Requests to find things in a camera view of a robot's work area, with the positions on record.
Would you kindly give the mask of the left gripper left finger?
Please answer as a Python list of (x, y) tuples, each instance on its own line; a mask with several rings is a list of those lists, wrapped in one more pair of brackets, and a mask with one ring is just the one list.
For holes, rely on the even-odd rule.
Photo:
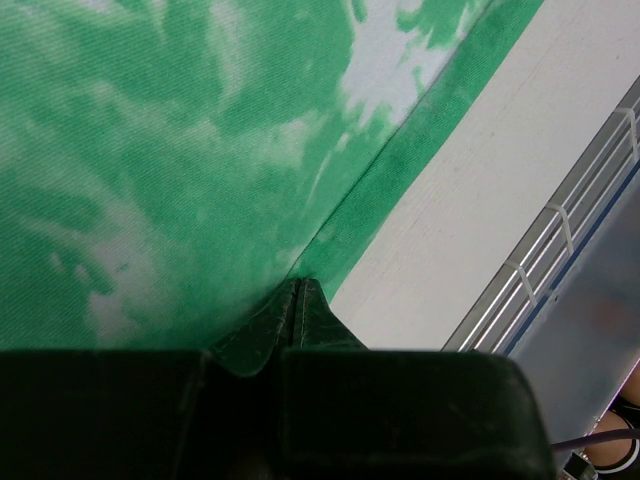
[(196, 350), (1, 355), (5, 479), (275, 479), (272, 362), (296, 280)]

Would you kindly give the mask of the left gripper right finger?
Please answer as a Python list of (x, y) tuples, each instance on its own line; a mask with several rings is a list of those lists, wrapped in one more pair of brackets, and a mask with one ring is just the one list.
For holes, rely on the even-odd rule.
[(299, 283), (277, 360), (278, 440), (293, 479), (551, 479), (533, 392), (511, 360), (373, 350)]

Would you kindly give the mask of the aluminium frame rail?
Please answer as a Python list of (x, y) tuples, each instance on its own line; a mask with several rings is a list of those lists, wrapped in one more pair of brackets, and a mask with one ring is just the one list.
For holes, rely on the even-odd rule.
[(587, 434), (639, 359), (639, 89), (609, 115), (446, 342), (501, 354), (554, 442)]

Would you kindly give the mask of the green white tie-dye trousers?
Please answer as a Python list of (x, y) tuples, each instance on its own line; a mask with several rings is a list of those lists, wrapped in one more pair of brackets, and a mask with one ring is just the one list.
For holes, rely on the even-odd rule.
[(2, 349), (201, 349), (334, 294), (539, 9), (3, 2)]

